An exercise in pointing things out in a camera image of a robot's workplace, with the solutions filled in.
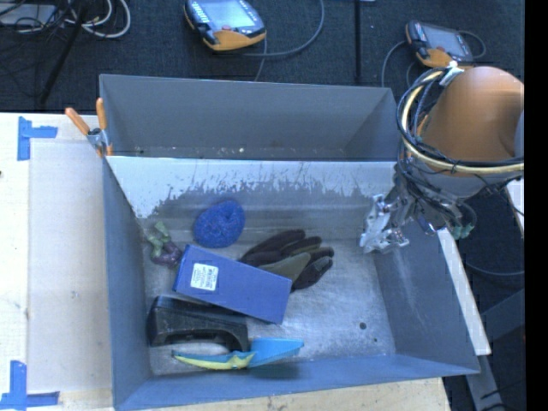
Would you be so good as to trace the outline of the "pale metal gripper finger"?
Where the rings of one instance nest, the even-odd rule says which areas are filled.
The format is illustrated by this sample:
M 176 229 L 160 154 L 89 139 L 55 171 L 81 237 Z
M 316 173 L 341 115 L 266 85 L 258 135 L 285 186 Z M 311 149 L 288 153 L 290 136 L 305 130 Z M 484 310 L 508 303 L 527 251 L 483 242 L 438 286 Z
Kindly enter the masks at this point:
M 406 247 L 408 244 L 409 239 L 400 229 L 387 229 L 363 235 L 365 253 L 387 253 L 392 249 Z
M 361 247 L 379 247 L 384 241 L 384 229 L 388 222 L 388 212 L 385 210 L 384 196 L 373 195 L 368 202 L 368 210 L 364 216 L 364 229 L 360 235 Z

